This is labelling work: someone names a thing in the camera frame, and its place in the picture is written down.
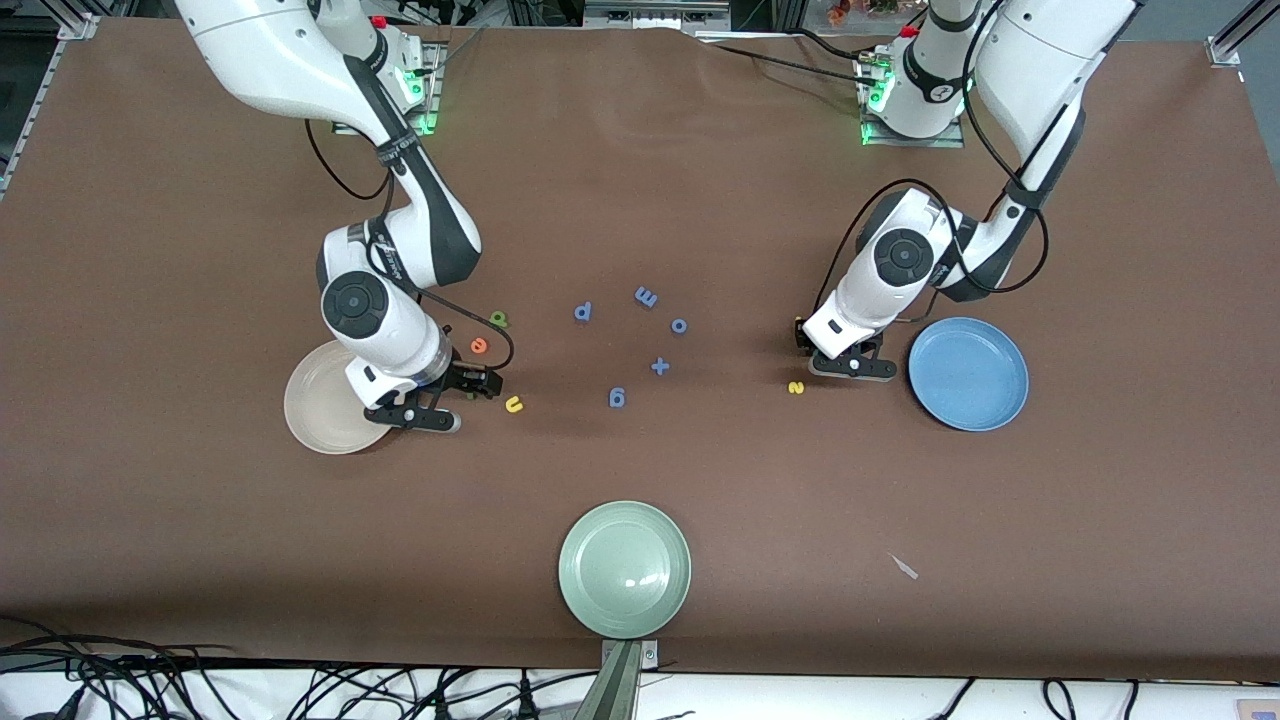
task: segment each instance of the white floor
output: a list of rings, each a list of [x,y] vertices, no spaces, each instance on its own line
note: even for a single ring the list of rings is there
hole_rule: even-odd
[[[385,676],[372,671],[360,678],[367,684]],[[534,671],[536,684],[563,674]],[[436,673],[415,673],[421,694],[435,687]],[[211,671],[210,678],[241,720],[283,720],[311,682],[308,670],[227,670]],[[468,675],[449,688],[449,696],[462,697],[486,687],[518,680],[515,670],[484,670]],[[207,720],[224,720],[223,711],[198,675],[188,674],[187,683],[197,708]],[[645,675],[640,691],[636,720],[662,720],[685,715],[690,720],[753,720],[753,719],[844,719],[844,720],[929,720],[941,714],[960,688],[957,679],[908,678],[801,678],[751,675]],[[550,708],[581,700],[590,678],[571,680],[536,693],[539,707]],[[1070,682],[1079,720],[1120,720],[1129,685],[1121,682]],[[70,696],[74,683],[60,673],[24,673],[0,678],[0,720],[20,720],[37,712],[54,712]],[[413,692],[406,678],[388,688],[406,697]],[[120,705],[142,715],[138,701],[119,689]],[[324,698],[307,717],[333,719],[344,701],[361,693],[355,687],[342,687]],[[451,705],[456,720],[476,717],[492,710],[513,691],[461,705]],[[1238,701],[1268,701],[1270,705],[1238,707]],[[1065,703],[1057,697],[1065,714]],[[1226,684],[1143,683],[1132,720],[1268,720],[1266,712],[1280,712],[1280,688]],[[344,716],[351,720],[394,720],[401,710],[389,702],[364,702]],[[106,720],[106,705],[86,698],[78,720]],[[420,716],[433,717],[431,711]],[[1055,720],[1041,697],[1036,680],[978,680],[952,715],[952,720]]]

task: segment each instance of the black button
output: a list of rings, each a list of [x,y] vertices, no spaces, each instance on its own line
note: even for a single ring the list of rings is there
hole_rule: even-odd
[[[888,259],[899,268],[914,268],[920,261],[920,249],[910,240],[900,240],[890,247]]]
[[[338,323],[338,332],[347,337],[364,340],[378,332],[381,319],[374,315],[361,315],[358,318],[344,318]]]
[[[387,309],[387,291],[383,290],[381,283],[369,287],[370,302],[374,305],[374,310],[379,313]]]
[[[890,263],[888,260],[877,265],[876,270],[882,281],[887,282],[893,287],[902,287],[905,284],[911,284],[911,277],[908,273],[908,270],[899,268],[897,265]]]
[[[348,284],[338,291],[338,311],[347,318],[358,318],[369,311],[369,293],[358,284]]]
[[[324,293],[324,316],[329,323],[337,323],[342,319],[342,313],[338,311],[338,293],[326,292]]]

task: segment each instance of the metal frame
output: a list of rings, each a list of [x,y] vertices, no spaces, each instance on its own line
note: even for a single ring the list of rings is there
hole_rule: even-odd
[[[513,26],[545,26],[543,19],[541,0],[507,0],[507,9],[511,10],[511,24]]]
[[[769,29],[804,27],[804,14],[809,10],[809,0],[773,0],[773,24]]]
[[[631,720],[640,692],[640,671],[645,656],[657,662],[658,651],[644,646],[655,641],[605,641],[600,673],[573,714],[573,720]]]
[[[732,29],[728,0],[586,0],[582,27],[668,27],[694,36]]]
[[[63,53],[67,51],[67,40],[58,41],[54,55],[49,59],[49,68],[45,69],[45,77],[40,79],[40,90],[36,91],[36,100],[32,101],[31,111],[27,113],[26,122],[22,123],[22,133],[18,136],[18,142],[13,145],[13,156],[9,158],[9,164],[5,165],[4,178],[0,179],[0,200],[4,200],[4,195],[9,190],[9,183],[13,182],[13,173],[18,169],[22,151],[27,147],[27,138],[31,137],[31,128],[36,124],[36,115],[40,114],[40,108],[45,104],[49,85],[54,82],[54,70],[58,69],[58,63],[61,61]]]
[[[40,0],[58,20],[58,40],[88,40],[97,29],[97,18],[132,15],[137,0]]]
[[[1262,26],[1280,12],[1280,0],[1253,0],[1235,15],[1231,22],[1208,36],[1204,47],[1208,59],[1215,68],[1229,68],[1240,64],[1240,55],[1236,53],[1245,40],[1253,36]]]

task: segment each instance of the white plate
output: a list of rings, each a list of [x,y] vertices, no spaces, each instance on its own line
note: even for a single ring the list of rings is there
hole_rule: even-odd
[[[316,452],[358,452],[392,429],[365,419],[365,405],[347,382],[347,364],[355,357],[334,340],[312,350],[289,375],[284,421],[298,442]]]

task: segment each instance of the small white debris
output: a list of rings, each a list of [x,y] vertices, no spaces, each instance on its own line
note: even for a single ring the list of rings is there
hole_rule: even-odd
[[[911,578],[913,580],[920,579],[920,574],[916,573],[915,570],[911,570],[911,566],[899,560],[896,555],[890,552],[888,556],[893,559],[893,562],[897,562],[897,569],[905,573],[908,578]]]

